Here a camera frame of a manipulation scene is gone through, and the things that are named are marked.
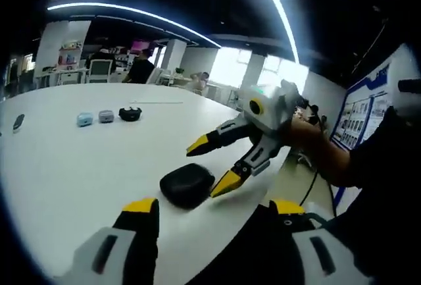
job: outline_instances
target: display board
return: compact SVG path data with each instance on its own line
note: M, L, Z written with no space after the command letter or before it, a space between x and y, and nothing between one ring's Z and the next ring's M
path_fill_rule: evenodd
M367 140L380 125L386 109L387 71L392 56L368 76L347 90L331 141L344 150L352 150ZM359 194L358 188L334 190L337 213L344 212Z

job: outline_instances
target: white chair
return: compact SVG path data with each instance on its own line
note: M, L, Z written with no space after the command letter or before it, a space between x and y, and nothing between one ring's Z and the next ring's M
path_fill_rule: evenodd
M96 59L91 61L87 83L109 83L111 77L112 60Z
M161 73L162 73L161 68L153 69L151 75L146 80L146 84L158 84Z
M79 83L79 71L59 73L58 86L65 86L67 84L78 84Z

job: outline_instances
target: desk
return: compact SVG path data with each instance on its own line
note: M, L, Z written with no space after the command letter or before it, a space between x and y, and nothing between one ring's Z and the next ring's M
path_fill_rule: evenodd
M84 128L76 116L136 105L141 120ZM142 84L76 84L17 95L0 104L1 186L22 242L47 276L71 266L74 250L112 226L125 204L147 196L160 202L156 284L185 284L234 238L263 199L288 147L238 190L192 211L173 207L159 180L188 163L220 178L251 147L249 140L187 158L200 135L237 115L182 89ZM13 122L25 114L20 131Z

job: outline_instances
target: black cable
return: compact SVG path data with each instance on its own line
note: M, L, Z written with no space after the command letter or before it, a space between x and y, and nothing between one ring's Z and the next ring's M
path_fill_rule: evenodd
M318 123L319 123L319 125L320 125L320 131L321 131L321 133L322 133L322 135L323 135L323 133L324 133L324 127L323 127L322 121L320 120L320 117L318 116L318 114L317 114L317 113L315 113L315 116L316 116L317 121L318 121ZM307 193L304 195L303 200L300 202L300 206L303 206L303 204L304 204L305 200L306 200L306 199L308 198L308 196L310 195L310 192L311 192L311 190L313 189L314 183L316 182L317 176L318 176L318 170L316 170L316 172L314 173L313 180L311 181L310 187L309 187L309 189L307 190ZM335 205L334 205L334 193L333 193L333 191L332 191L332 187L330 186L330 184L329 184L329 183L328 183L328 187L329 187L329 192L330 192L330 199L331 199L331 201L332 201L332 211L334 212L334 216L336 217L336 208L335 208Z

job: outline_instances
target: robotic claw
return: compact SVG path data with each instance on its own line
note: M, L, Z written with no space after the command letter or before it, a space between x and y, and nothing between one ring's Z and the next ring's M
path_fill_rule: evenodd
M216 130L201 136L187 148L187 156L203 155L249 137L252 148L219 180L210 193L216 197L239 188L250 175L256 176L270 164L284 145L279 129L288 124L295 106L304 99L294 83L282 80L278 86L253 86L243 96L243 112Z

